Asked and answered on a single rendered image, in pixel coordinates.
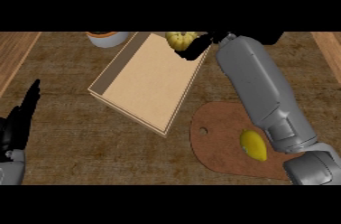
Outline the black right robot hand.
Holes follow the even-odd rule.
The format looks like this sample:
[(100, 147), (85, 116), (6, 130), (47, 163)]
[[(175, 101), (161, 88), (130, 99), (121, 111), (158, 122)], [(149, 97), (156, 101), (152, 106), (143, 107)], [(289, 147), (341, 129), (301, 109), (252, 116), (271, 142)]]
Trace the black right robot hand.
[(199, 37), (192, 41), (187, 48), (183, 51), (175, 51), (178, 56), (184, 58), (187, 61), (193, 61), (201, 53), (206, 50), (209, 45), (218, 44), (223, 42), (226, 37), (239, 37), (245, 36), (254, 38), (263, 45), (273, 45), (280, 36), (283, 35), (283, 31), (215, 31), (215, 32), (203, 32), (199, 34)]

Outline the open cardboard box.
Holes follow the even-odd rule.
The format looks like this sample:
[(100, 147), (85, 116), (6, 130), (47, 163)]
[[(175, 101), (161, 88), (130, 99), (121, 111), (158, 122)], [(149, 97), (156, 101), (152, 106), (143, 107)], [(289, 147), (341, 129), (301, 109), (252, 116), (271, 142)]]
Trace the open cardboard box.
[(183, 59), (164, 32), (137, 32), (88, 86), (91, 96), (165, 136), (203, 56)]

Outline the white pot with orange rim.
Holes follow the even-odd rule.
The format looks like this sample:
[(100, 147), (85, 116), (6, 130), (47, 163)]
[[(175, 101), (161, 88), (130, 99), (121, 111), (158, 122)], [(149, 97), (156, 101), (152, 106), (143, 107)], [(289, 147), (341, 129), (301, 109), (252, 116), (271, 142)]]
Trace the white pot with orange rim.
[(128, 32), (85, 32), (90, 42), (100, 48), (118, 46), (127, 38)]

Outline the round ribbed yellow-green squash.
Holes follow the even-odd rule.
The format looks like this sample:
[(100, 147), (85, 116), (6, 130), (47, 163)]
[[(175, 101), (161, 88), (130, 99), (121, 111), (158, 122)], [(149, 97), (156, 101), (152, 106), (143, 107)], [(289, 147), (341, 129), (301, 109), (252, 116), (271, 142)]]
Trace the round ribbed yellow-green squash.
[(170, 47), (175, 51), (184, 51), (192, 41), (198, 38), (196, 32), (165, 32)]

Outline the long yellow squash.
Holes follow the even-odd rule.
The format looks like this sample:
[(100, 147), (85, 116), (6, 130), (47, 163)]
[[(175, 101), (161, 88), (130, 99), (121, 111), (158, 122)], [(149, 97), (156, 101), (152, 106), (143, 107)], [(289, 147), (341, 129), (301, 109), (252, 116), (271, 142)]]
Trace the long yellow squash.
[(243, 129), (239, 135), (239, 145), (245, 154), (257, 161), (267, 159), (265, 142), (258, 133)]

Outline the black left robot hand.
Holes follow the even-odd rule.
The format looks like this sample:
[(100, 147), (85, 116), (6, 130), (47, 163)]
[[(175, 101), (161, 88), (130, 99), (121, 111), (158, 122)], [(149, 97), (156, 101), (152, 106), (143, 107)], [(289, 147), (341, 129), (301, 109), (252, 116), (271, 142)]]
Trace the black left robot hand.
[(0, 163), (12, 162), (12, 152), (25, 149), (38, 99), (40, 79), (34, 81), (20, 105), (12, 108), (6, 118), (0, 118)]

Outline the brown wooden cutting board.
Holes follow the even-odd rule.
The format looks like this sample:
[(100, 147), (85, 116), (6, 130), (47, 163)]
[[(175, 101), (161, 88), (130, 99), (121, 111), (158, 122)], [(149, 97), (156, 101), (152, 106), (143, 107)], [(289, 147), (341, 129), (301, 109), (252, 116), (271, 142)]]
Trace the brown wooden cutting board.
[[(265, 160), (263, 162), (245, 154), (239, 145), (243, 129), (255, 131), (264, 139)], [(239, 103), (214, 101), (202, 105), (192, 116), (189, 136), (198, 160), (212, 171), (288, 181), (282, 164), (301, 154), (285, 154), (273, 150), (265, 134), (252, 125)]]

